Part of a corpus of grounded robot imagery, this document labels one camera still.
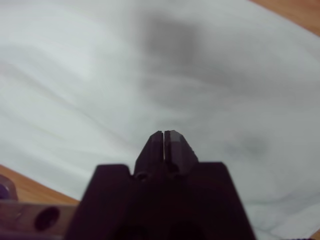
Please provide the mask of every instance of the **wooden table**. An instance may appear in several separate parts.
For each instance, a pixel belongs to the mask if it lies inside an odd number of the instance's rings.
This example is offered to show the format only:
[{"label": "wooden table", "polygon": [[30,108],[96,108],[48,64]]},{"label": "wooden table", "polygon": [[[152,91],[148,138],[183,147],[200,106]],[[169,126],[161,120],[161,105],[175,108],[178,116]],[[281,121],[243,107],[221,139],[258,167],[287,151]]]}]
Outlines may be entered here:
[{"label": "wooden table", "polygon": [[252,0],[320,36],[320,0]]},{"label": "wooden table", "polygon": [[0,175],[14,182],[20,202],[42,204],[78,204],[79,201],[54,191],[9,168],[0,165]]},{"label": "wooden table", "polygon": [[[252,0],[320,36],[320,0]],[[78,201],[45,187],[0,165],[0,175],[10,178],[22,202],[46,204],[77,204]],[[314,236],[320,240],[320,231]]]}]

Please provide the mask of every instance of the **wooden surface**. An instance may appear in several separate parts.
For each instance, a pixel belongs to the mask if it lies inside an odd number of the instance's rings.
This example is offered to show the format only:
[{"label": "wooden surface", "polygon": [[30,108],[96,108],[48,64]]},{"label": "wooden surface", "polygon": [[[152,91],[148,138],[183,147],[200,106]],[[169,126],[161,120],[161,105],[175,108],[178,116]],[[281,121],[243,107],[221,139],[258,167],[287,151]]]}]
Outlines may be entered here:
[{"label": "wooden surface", "polygon": [[320,36],[320,0],[252,0]]},{"label": "wooden surface", "polygon": [[42,204],[77,204],[78,201],[39,184],[15,171],[0,165],[0,175],[11,179],[16,186],[20,202]]}]

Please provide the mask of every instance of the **white cloth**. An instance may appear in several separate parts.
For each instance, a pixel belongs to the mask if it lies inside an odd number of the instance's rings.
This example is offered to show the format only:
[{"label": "white cloth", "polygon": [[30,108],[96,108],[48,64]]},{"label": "white cloth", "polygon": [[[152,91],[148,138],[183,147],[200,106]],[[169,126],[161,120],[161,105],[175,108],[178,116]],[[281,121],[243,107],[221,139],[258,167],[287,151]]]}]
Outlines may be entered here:
[{"label": "white cloth", "polygon": [[308,237],[319,104],[319,37],[246,0],[0,0],[0,164],[76,199],[174,129],[260,239]]}]

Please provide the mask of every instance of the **wrinkled white sheet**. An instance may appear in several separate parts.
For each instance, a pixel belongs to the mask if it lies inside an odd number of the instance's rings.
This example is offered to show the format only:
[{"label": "wrinkled white sheet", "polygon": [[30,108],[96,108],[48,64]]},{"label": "wrinkled white sheet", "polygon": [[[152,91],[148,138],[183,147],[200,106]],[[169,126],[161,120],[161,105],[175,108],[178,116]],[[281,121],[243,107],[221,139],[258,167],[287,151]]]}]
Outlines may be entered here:
[{"label": "wrinkled white sheet", "polygon": [[0,0],[0,164],[80,199],[175,129],[257,236],[320,227],[320,39],[245,0]]}]

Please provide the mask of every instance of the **white fabric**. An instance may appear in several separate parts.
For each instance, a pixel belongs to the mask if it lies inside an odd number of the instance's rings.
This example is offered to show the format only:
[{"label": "white fabric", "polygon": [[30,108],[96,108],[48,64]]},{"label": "white fabric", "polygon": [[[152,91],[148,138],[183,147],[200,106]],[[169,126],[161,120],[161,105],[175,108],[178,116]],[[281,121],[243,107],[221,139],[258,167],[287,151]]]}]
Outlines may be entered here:
[{"label": "white fabric", "polygon": [[175,129],[257,236],[320,227],[320,40],[246,0],[0,0],[0,164],[80,199]]}]

